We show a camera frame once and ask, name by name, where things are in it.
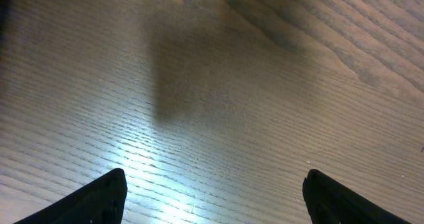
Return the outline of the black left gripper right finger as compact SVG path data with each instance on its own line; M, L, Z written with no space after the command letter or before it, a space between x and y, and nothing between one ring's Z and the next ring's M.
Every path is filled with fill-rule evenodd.
M311 169L302 194L313 224L408 224L408 222Z

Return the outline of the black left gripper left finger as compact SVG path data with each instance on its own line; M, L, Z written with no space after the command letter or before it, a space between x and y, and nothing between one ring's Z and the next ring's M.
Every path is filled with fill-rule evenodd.
M115 168L16 224L121 224L127 181Z

